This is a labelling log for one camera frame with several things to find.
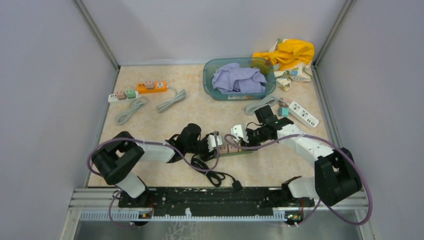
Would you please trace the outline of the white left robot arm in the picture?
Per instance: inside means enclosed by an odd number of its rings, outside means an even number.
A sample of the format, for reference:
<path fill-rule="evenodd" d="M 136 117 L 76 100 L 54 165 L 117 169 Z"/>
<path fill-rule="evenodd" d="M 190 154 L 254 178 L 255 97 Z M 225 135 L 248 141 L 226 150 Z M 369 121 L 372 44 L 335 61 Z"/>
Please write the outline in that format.
<path fill-rule="evenodd" d="M 132 203 L 144 207 L 149 203 L 150 193 L 146 184 L 132 170 L 138 162 L 175 163 L 185 159 L 186 154 L 214 156 L 223 139 L 218 132 L 201 136 L 201 128 L 189 123 L 181 133 L 162 142 L 135 139 L 128 131 L 101 143 L 87 158 L 89 170 L 101 176 L 109 186 L 125 192 Z"/>

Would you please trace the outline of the teal usb charger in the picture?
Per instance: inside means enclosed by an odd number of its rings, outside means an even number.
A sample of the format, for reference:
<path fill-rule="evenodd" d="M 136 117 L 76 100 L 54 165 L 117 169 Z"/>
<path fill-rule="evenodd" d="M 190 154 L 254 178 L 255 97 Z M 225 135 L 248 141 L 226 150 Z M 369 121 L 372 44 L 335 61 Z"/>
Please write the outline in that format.
<path fill-rule="evenodd" d="M 278 116 L 280 117 L 288 117 L 289 116 L 289 110 L 286 107 L 279 107 L 278 109 Z"/>

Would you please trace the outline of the green power strip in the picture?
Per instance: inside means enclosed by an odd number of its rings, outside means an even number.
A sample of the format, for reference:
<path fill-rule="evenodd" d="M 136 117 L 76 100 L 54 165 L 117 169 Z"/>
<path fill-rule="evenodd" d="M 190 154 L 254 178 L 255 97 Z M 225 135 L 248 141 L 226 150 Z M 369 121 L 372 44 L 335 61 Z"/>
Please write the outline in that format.
<path fill-rule="evenodd" d="M 231 157 L 231 156 L 238 156 L 238 155 L 247 155 L 247 154 L 252 154 L 254 152 L 256 152 L 257 150 L 249 150 L 249 149 L 240 149 L 239 148 L 239 152 L 236 153 L 227 153 L 227 154 L 223 154 L 223 155 L 219 155 L 219 157 Z"/>

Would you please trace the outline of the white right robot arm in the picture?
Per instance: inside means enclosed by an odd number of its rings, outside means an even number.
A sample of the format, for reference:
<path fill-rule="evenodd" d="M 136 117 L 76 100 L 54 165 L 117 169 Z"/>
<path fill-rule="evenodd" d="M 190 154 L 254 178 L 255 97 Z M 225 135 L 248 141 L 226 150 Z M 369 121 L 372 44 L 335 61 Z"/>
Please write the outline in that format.
<path fill-rule="evenodd" d="M 278 118 L 269 105 L 254 111 L 259 127 L 246 129 L 248 147 L 277 140 L 279 144 L 290 148 L 313 170 L 313 177 L 293 177 L 283 184 L 281 199 L 287 206 L 295 206 L 301 198 L 320 199 L 328 206 L 334 206 L 342 200 L 362 190 L 359 174 L 346 159 L 352 154 L 346 148 L 336 150 L 322 144 L 314 137 L 306 137 L 292 120 Z"/>

